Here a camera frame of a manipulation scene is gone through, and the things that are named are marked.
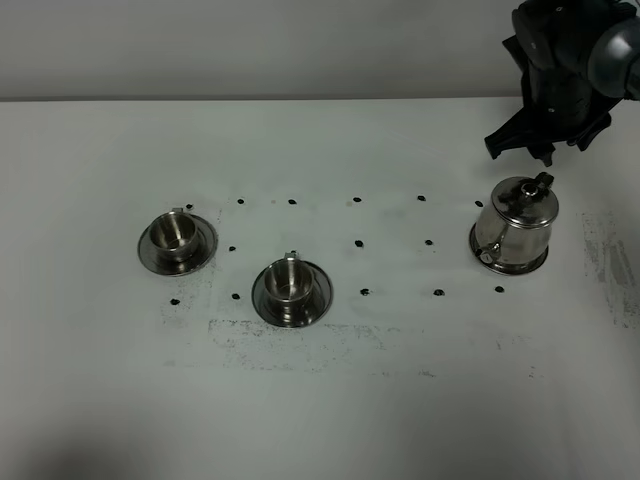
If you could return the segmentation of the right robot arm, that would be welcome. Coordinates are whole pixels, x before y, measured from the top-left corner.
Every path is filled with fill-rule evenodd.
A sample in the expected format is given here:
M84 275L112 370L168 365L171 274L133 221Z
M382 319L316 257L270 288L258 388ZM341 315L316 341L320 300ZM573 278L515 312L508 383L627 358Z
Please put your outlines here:
M626 1L525 1L503 45L519 67L522 108L485 145L525 148L545 166L556 144L586 150L611 110L639 98L639 16Z

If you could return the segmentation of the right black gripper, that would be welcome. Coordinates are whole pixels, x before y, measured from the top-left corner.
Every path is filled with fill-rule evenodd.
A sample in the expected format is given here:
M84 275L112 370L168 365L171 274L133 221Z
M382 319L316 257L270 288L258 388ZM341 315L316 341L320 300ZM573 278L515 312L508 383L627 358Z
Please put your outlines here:
M490 157L518 148L549 167L557 143L586 150L612 124L613 100L564 68L543 70L525 54L515 36L503 42L522 72L522 108L484 138Z

